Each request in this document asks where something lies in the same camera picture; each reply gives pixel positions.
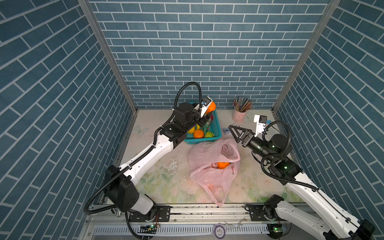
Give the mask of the green pepper fruit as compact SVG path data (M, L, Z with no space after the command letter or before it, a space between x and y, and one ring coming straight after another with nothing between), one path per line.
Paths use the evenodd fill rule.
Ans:
M215 137L214 133L212 133L212 132L210 132L210 131L207 131L207 132L205 133L205 138L214 138L214 137Z

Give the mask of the yellow lemon fruit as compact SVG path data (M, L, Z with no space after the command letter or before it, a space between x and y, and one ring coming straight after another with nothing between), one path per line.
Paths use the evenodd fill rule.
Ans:
M188 131L188 134L193 134L193 133L195 132L195 130L196 130L195 127L191 128L191 129Z

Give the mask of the pink plastic bag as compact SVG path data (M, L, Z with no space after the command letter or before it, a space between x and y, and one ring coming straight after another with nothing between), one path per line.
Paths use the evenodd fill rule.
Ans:
M236 141L228 138L199 143L189 152L188 160L190 179L200 185L217 206L222 206L240 170L241 156ZM231 164L220 170L218 162Z

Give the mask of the orange tangerine fruit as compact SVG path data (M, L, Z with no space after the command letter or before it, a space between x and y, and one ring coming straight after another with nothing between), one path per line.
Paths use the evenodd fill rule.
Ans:
M194 131L193 137L194 139L203 139L205 137L205 133L203 130L198 129Z

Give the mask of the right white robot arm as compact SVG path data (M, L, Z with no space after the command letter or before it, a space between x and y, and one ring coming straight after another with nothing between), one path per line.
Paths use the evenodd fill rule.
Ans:
M252 151L265 175L279 181L297 194L318 215L314 217L284 200L272 195L264 203L264 216L270 221L285 220L301 228L318 240L370 240L375 226L369 220L359 220L348 213L326 193L320 190L308 175L293 162L290 127L274 121L258 137L250 129L230 125L237 143Z

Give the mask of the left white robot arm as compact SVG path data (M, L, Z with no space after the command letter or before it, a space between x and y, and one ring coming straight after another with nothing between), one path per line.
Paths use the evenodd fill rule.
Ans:
M121 212L153 215L155 202L136 189L144 174L164 155L187 138L196 125L203 126L216 109L212 99L205 97L200 104L182 103L174 109L171 121L155 132L154 142L127 163L110 166L105 173L105 195L113 202L112 208Z

